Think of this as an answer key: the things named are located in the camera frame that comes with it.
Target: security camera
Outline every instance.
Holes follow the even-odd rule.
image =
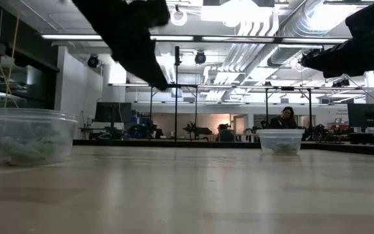
[[[203,51],[198,51],[194,59],[196,64],[204,64],[206,62],[206,55]]]
[[[90,58],[88,59],[88,66],[90,68],[97,68],[99,65],[99,59],[97,58],[97,55],[90,55]]]

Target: ventilation duct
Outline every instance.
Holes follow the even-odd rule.
[[[356,10],[354,5],[324,5],[324,1],[307,0],[291,20],[280,29],[278,36],[322,37]],[[267,58],[266,64],[271,67],[280,67],[296,56],[301,48],[265,45],[260,55],[270,54],[272,51],[274,52]],[[263,59],[265,58],[256,58],[248,71],[251,72],[259,66]]]

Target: ceiling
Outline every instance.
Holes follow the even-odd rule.
[[[302,1],[288,0],[289,6],[280,8],[277,11],[279,24]],[[197,15],[197,12],[201,8],[200,3],[196,4],[197,1],[192,2],[193,6],[190,8],[183,7],[183,9],[190,10],[187,14],[187,22],[183,26],[176,26],[174,23],[170,23],[166,27],[152,29],[151,34],[237,35],[239,33],[239,25],[236,27],[227,27],[221,21],[202,21],[201,17]],[[0,0],[0,5],[14,14],[20,11],[21,20],[42,34],[95,34],[90,24],[70,0]],[[326,36],[348,38],[351,35],[344,22],[341,22],[337,27],[329,31]],[[101,54],[100,57],[104,58],[103,62],[111,61],[108,59],[110,51],[104,42],[69,42],[68,45],[70,45],[69,50],[79,57],[88,58],[92,53],[99,53]],[[159,42],[156,45],[156,54],[158,56],[165,53],[173,55],[175,46],[180,46],[181,48],[182,64],[179,67],[179,73],[196,76],[203,75],[207,66],[222,65],[234,44]],[[198,65],[194,62],[197,51],[205,52],[206,64]],[[271,76],[268,77],[273,85],[298,85],[301,82],[314,85],[324,81],[319,72],[311,69],[301,72],[301,68],[295,65],[295,63],[292,64],[292,62],[277,70],[273,75],[275,75],[276,79],[270,79]],[[140,82],[136,77],[129,76],[129,79],[135,83]],[[363,79],[361,78],[357,81],[360,84],[363,83]]]

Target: dark hair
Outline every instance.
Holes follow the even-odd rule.
[[[283,112],[284,112],[284,111],[290,111],[290,112],[291,112],[290,118],[291,118],[291,119],[293,118],[293,109],[292,109],[292,107],[285,107],[282,111],[283,111]]]

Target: white ceiling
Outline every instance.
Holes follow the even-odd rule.
[[[286,18],[302,0],[288,0],[290,6],[280,11],[280,21]],[[21,12],[21,20],[44,34],[95,34],[84,16],[77,10],[70,0],[0,0],[0,5],[16,13]],[[166,27],[152,30],[152,34],[203,34],[203,35],[233,35],[238,27],[226,27],[222,22],[201,21],[200,16],[188,15],[188,21],[183,26],[170,23]],[[327,36],[350,37],[350,33],[342,22]],[[183,63],[179,67],[180,73],[203,74],[206,65],[196,65],[194,57],[197,51],[204,51],[209,65],[219,62],[223,63],[228,55],[232,44],[206,44],[206,43],[158,43],[156,50],[159,52],[170,52],[173,55],[175,46],[181,47]],[[74,42],[76,53],[81,57],[88,57],[90,53],[108,53],[104,42]],[[295,83],[298,80],[323,81],[320,73],[314,70],[304,70],[303,73],[295,69],[281,69],[276,73],[278,79],[274,82],[286,81]]]

